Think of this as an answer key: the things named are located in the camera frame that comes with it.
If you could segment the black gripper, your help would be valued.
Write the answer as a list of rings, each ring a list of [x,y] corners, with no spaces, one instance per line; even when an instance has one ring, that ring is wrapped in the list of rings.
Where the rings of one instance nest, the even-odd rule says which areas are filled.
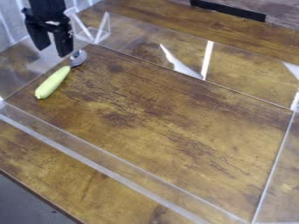
[[[24,24],[36,48],[41,51],[51,45],[48,32],[53,33],[59,56],[73,51],[71,19],[64,14],[64,0],[28,0],[29,6],[21,9]]]

